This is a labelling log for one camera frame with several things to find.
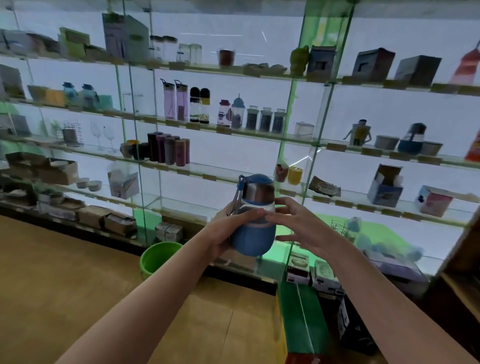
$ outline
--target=green bin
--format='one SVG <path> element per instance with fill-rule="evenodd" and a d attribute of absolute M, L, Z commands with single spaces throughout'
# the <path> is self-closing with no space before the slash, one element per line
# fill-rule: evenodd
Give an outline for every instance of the green bin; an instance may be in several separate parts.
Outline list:
<path fill-rule="evenodd" d="M 140 273 L 145 280 L 155 273 L 182 245 L 175 242 L 153 244 L 140 257 Z"/>

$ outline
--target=beige floor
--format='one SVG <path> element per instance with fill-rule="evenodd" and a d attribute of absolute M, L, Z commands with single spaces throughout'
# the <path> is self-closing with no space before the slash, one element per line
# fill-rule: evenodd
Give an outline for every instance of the beige floor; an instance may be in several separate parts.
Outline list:
<path fill-rule="evenodd" d="M 0 216 L 0 362 L 51 364 L 142 282 L 138 257 Z M 274 297 L 202 279 L 150 363 L 275 362 Z"/>

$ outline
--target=person's left hand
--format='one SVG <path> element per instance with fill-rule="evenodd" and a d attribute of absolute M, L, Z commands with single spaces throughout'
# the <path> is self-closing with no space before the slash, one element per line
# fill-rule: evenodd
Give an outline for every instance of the person's left hand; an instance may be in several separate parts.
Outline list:
<path fill-rule="evenodd" d="M 239 226 L 265 216 L 265 210 L 262 208 L 228 216 L 232 206 L 233 202 L 230 202 L 198 233 L 201 239 L 210 245 L 212 260 L 217 259 L 231 247 L 230 235 Z"/>

